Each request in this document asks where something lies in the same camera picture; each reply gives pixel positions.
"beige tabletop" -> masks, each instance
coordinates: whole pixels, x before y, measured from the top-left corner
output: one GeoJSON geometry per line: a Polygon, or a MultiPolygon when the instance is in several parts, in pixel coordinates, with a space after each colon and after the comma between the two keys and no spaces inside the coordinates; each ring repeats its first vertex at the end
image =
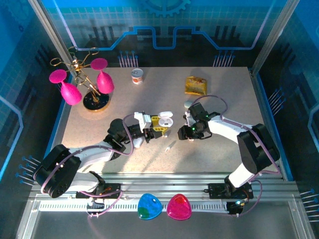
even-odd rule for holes
{"type": "MultiPolygon", "coordinates": [[[[256,95],[246,67],[157,67],[142,68],[145,80],[135,85],[132,68],[107,68],[115,84],[110,105],[102,112],[92,113],[82,103],[72,107],[62,143],[66,147],[83,147],[102,141],[110,122],[133,112],[148,115],[172,111],[174,125],[168,138],[152,139],[136,149],[132,156],[121,156],[107,163],[97,163],[86,170],[95,172],[232,172],[241,163],[238,145],[220,136],[207,140],[178,140],[177,131],[184,125],[184,93],[187,76],[208,80],[208,94],[224,98],[229,104],[225,116],[246,124],[263,123],[256,95]]],[[[98,71],[85,69],[96,82],[98,71]]],[[[78,87],[84,95],[87,90],[78,87]]],[[[218,99],[203,99],[205,109],[222,112],[224,105],[218,99]]],[[[138,123],[128,120],[128,125],[138,123]]]]}

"pink triangle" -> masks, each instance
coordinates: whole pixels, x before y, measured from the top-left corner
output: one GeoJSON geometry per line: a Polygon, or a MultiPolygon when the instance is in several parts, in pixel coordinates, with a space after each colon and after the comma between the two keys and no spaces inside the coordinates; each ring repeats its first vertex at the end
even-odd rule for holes
{"type": "Polygon", "coordinates": [[[186,220],[191,216],[190,203],[183,194],[176,194],[167,206],[167,215],[175,220],[186,220]]]}

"pink wine glass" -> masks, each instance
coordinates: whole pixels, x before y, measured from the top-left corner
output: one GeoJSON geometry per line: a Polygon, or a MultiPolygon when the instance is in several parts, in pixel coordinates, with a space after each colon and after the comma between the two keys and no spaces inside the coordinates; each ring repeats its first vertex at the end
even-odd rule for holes
{"type": "Polygon", "coordinates": [[[108,61],[104,58],[96,58],[92,61],[91,67],[94,70],[100,71],[97,77],[97,84],[99,91],[103,94],[109,94],[114,90],[114,83],[112,77],[102,70],[108,66],[108,61]]]}
{"type": "Polygon", "coordinates": [[[59,69],[53,71],[50,76],[50,82],[57,84],[61,83],[61,95],[66,101],[67,104],[73,106],[79,103],[82,99],[82,95],[79,90],[72,84],[65,83],[64,80],[66,78],[66,71],[59,69]]]}

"glass panel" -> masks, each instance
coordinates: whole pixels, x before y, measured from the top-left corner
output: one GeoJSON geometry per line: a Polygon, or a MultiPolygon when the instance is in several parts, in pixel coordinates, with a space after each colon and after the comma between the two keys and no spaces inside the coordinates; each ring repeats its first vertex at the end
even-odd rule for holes
{"type": "Polygon", "coordinates": [[[22,157],[44,157],[61,94],[48,80],[55,48],[29,3],[2,1],[0,19],[0,238],[15,238],[34,170],[22,157]]]}
{"type": "Polygon", "coordinates": [[[99,47],[115,67],[120,51],[134,51],[154,67],[252,66],[286,1],[42,2],[67,47],[99,47]]]}
{"type": "Polygon", "coordinates": [[[300,1],[260,71],[292,175],[301,192],[314,188],[316,193],[319,190],[318,10],[317,4],[300,1]]]}

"yellow object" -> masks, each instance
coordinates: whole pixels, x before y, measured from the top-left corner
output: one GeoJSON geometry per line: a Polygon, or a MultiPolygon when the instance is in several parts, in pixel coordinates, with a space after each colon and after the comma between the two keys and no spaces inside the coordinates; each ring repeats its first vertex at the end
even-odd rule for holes
{"type": "Polygon", "coordinates": [[[164,135],[168,129],[168,127],[162,127],[162,126],[159,126],[159,117],[158,116],[152,116],[151,117],[151,121],[152,121],[152,124],[153,124],[153,129],[155,131],[161,131],[162,135],[164,135]]]}
{"type": "Polygon", "coordinates": [[[191,95],[207,95],[207,80],[195,76],[186,78],[185,93],[191,95]]]}

